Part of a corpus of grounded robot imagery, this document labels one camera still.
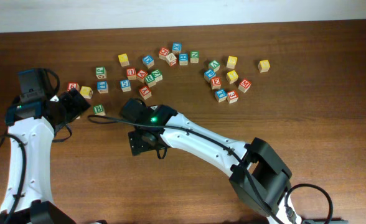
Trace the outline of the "green R block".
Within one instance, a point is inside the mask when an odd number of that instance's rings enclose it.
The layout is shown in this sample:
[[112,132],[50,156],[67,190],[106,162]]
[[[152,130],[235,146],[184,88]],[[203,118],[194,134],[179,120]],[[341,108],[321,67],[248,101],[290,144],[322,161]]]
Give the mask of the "green R block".
[[149,74],[144,78],[146,85],[151,88],[152,86],[156,85],[157,81],[153,74]]

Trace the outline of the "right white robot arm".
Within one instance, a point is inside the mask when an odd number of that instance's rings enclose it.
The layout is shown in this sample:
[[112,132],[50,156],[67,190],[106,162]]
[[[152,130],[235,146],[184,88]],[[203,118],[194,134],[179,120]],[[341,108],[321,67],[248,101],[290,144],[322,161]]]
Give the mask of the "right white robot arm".
[[128,100],[120,115],[134,124],[128,134],[133,155],[156,151],[163,159],[169,148],[189,152],[226,174],[239,199],[270,223],[302,223],[288,195],[292,173],[266,141],[229,139],[169,106],[136,99]]

